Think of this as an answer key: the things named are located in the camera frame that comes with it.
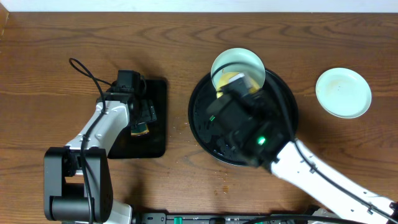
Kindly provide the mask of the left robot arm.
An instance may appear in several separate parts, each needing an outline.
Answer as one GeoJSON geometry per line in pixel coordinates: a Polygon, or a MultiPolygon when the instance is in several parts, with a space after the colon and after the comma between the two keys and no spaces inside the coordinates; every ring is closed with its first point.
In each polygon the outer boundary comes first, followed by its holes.
{"type": "Polygon", "coordinates": [[[103,93],[80,133],[44,155],[46,219],[73,223],[132,223],[132,206],[113,198],[108,154],[120,132],[156,119],[152,100],[103,93]]]}

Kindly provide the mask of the black round tray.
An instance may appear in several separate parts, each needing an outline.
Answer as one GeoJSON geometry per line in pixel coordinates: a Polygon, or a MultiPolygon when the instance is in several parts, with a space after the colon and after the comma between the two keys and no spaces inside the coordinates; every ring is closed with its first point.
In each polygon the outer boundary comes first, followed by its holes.
{"type": "MultiPolygon", "coordinates": [[[[297,130],[299,109],[292,91],[280,76],[268,68],[266,69],[266,78],[272,78],[281,91],[292,127],[297,130]]],[[[247,166],[247,163],[238,157],[237,152],[225,143],[220,132],[210,121],[210,115],[206,113],[206,109],[214,100],[216,100],[216,90],[212,84],[211,75],[208,73],[195,87],[188,104],[188,121],[192,134],[198,144],[217,160],[233,166],[247,166]]]]}

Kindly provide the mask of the yellow plate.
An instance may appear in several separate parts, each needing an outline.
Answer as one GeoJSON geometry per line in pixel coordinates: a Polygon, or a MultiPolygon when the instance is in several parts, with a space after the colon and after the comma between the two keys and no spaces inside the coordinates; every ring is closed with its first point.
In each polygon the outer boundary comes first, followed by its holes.
{"type": "Polygon", "coordinates": [[[219,98],[223,94],[221,92],[221,87],[225,86],[233,81],[236,81],[239,78],[244,78],[244,81],[249,82],[249,92],[250,93],[255,93],[258,90],[260,90],[259,84],[253,80],[249,75],[245,75],[243,72],[228,72],[228,73],[222,73],[221,78],[219,79],[219,82],[216,84],[216,97],[219,98]]]}

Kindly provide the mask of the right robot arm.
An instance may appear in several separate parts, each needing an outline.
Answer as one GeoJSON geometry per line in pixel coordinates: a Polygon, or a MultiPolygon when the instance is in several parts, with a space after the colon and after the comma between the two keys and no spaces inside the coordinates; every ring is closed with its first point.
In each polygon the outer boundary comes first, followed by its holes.
{"type": "Polygon", "coordinates": [[[247,165],[302,189],[339,217],[397,223],[397,203],[330,167],[295,137],[284,99],[225,93],[206,109],[210,121],[247,165]]]}

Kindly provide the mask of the yellow green sponge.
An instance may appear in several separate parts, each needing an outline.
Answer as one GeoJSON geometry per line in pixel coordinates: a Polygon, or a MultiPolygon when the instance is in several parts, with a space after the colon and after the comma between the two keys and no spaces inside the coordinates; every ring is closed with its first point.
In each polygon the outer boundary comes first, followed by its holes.
{"type": "Polygon", "coordinates": [[[131,136],[142,136],[149,133],[147,123],[133,124],[131,126],[131,136]]]}

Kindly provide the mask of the black rectangular tray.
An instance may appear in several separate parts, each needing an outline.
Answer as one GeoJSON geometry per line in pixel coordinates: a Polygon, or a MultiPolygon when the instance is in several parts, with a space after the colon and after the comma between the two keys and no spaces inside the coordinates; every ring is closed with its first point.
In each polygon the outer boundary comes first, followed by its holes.
{"type": "Polygon", "coordinates": [[[158,158],[164,155],[167,142],[167,81],[147,80],[144,99],[152,100],[157,120],[149,123],[147,134],[132,136],[125,127],[117,136],[108,157],[110,159],[158,158]]]}

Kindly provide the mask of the light blue plate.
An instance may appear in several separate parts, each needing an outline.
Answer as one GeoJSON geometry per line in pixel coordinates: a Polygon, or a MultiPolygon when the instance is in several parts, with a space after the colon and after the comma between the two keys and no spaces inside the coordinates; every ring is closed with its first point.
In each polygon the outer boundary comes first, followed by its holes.
{"type": "Polygon", "coordinates": [[[221,79],[228,73],[244,73],[259,88],[266,79],[266,70],[262,60],[252,51],[243,48],[228,49],[219,54],[211,67],[211,81],[215,88],[221,85],[221,79]]]}
{"type": "Polygon", "coordinates": [[[365,114],[372,102],[367,81],[348,68],[331,68],[323,72],[316,82],[315,93],[325,111],[344,119],[365,114]]]}

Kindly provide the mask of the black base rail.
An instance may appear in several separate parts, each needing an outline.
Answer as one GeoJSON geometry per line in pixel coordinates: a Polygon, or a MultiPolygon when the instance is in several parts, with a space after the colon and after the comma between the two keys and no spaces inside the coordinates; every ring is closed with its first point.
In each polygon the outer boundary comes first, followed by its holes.
{"type": "Polygon", "coordinates": [[[315,220],[315,215],[308,218],[298,215],[243,215],[243,214],[167,214],[162,212],[135,213],[131,220],[132,224],[241,224],[253,220],[257,223],[341,223],[341,221],[325,220],[326,216],[320,216],[315,220]]]}

